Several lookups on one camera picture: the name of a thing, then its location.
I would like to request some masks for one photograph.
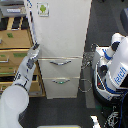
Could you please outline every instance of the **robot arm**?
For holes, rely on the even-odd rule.
[[[3,92],[0,101],[0,128],[22,128],[18,122],[19,114],[25,111],[29,103],[28,92],[38,54],[39,45],[35,44],[21,62],[13,84]]]
[[[97,47],[92,69],[94,92],[99,99],[117,104],[128,89],[128,37],[119,33],[112,36],[109,47]]]

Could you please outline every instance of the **white panel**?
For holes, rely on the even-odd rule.
[[[43,79],[47,99],[53,98],[76,98],[78,92],[79,79],[69,79],[70,81],[58,84],[53,79]]]
[[[82,56],[92,0],[30,1],[37,41],[41,44],[40,57]],[[38,15],[38,2],[49,4],[49,17]]]
[[[79,77],[82,59],[39,60],[42,78]]]

